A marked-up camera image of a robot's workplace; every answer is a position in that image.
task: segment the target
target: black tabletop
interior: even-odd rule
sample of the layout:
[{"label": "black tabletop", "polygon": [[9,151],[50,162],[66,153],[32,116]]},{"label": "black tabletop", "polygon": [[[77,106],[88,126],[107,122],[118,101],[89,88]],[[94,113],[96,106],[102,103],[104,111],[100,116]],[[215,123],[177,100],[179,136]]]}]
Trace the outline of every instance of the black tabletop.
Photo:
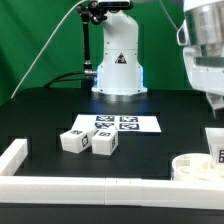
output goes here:
[{"label": "black tabletop", "polygon": [[[156,116],[161,133],[119,132],[112,156],[62,150],[60,134],[78,114]],[[80,89],[31,88],[0,107],[0,152],[27,138],[29,156],[16,175],[165,179],[171,161],[185,153],[209,153],[205,127],[213,118],[204,94],[151,91],[147,99],[111,103]],[[125,206],[1,204],[2,223],[223,223],[224,212]]]}]

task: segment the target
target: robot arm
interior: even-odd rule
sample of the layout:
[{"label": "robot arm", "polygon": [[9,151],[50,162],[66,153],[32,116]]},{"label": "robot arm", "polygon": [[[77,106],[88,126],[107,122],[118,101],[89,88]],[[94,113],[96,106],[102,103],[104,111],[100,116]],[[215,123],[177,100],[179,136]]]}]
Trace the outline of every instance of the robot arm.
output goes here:
[{"label": "robot arm", "polygon": [[217,117],[224,110],[224,1],[185,0],[184,14],[177,37],[179,45],[188,45],[183,51],[188,79],[194,89],[206,92]]}]

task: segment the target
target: green backdrop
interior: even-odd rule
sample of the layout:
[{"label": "green backdrop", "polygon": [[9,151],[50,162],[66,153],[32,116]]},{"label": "green backdrop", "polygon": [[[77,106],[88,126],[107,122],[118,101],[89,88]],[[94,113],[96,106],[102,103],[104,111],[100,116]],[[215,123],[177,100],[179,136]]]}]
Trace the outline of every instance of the green backdrop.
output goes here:
[{"label": "green backdrop", "polygon": [[[74,0],[0,1],[0,105],[6,102],[56,25],[76,3]],[[163,0],[178,27],[182,9]],[[139,62],[144,67],[144,85],[151,89],[190,89],[176,42],[176,31],[159,1],[135,4],[127,12],[139,24]],[[94,68],[102,60],[102,25],[90,25],[91,57]],[[82,70],[83,39],[81,19],[75,11],[60,28],[30,75],[25,88],[43,86],[52,78]],[[79,83],[54,87],[79,87]]]}]

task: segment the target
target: warning label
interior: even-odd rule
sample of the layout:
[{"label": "warning label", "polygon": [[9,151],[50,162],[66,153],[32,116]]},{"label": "warning label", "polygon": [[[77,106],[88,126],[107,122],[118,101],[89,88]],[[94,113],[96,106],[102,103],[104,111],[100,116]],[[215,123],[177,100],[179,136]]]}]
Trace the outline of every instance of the warning label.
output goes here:
[{"label": "warning label", "polygon": [[116,64],[127,64],[125,57],[123,53],[121,52],[120,55],[118,56],[117,60],[115,61]]}]

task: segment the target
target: cable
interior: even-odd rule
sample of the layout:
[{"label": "cable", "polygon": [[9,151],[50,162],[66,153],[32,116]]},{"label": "cable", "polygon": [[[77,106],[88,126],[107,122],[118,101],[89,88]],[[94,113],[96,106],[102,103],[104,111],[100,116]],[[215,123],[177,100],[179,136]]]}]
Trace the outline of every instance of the cable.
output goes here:
[{"label": "cable", "polygon": [[33,63],[31,64],[31,66],[29,67],[29,69],[27,70],[26,74],[23,76],[23,78],[21,79],[21,81],[19,82],[19,84],[17,85],[16,89],[14,90],[11,99],[13,99],[13,97],[16,95],[19,87],[22,85],[23,81],[25,80],[25,78],[29,75],[29,73],[31,72],[32,68],[34,67],[34,65],[36,64],[36,62],[38,61],[38,59],[40,58],[40,56],[42,55],[42,53],[44,52],[44,50],[47,48],[47,46],[49,45],[49,43],[51,42],[52,38],[54,37],[54,35],[57,33],[58,29],[61,27],[61,25],[63,24],[63,22],[67,19],[67,17],[75,10],[75,8],[77,8],[80,4],[82,4],[83,2],[86,2],[88,0],[82,0],[80,2],[78,2],[77,4],[75,4],[68,12],[67,14],[62,18],[62,20],[59,22],[59,24],[57,25],[57,27],[55,28],[55,30],[53,31],[53,33],[51,34],[51,36],[49,37],[49,39],[47,40],[46,44],[43,46],[43,48],[41,49],[41,51],[39,52],[39,54],[37,55],[37,57],[35,58],[35,60],[33,61]]},{"label": "cable", "polygon": [[50,85],[52,83],[57,82],[57,81],[60,81],[60,79],[63,79],[63,78],[66,78],[66,77],[70,77],[70,76],[73,76],[73,75],[82,75],[82,74],[84,74],[84,72],[70,72],[70,73],[66,73],[64,75],[60,75],[60,76],[52,79],[50,82],[48,82],[47,84],[45,84],[43,87],[44,88],[48,88],[48,87],[50,87]]},{"label": "cable", "polygon": [[48,88],[50,87],[50,85],[52,85],[53,83],[56,83],[56,82],[71,82],[71,81],[85,81],[86,79],[62,79],[62,80],[55,80],[53,82],[49,82],[48,83],[48,86],[45,87],[45,88]]},{"label": "cable", "polygon": [[176,24],[175,24],[174,21],[172,20],[170,14],[168,13],[168,11],[167,11],[165,5],[164,5],[163,2],[162,2],[162,0],[159,0],[159,2],[160,2],[160,5],[161,5],[163,11],[165,12],[165,15],[167,16],[168,20],[169,20],[170,23],[172,24],[173,28],[174,28],[176,31],[178,31],[178,28],[177,28]]}]

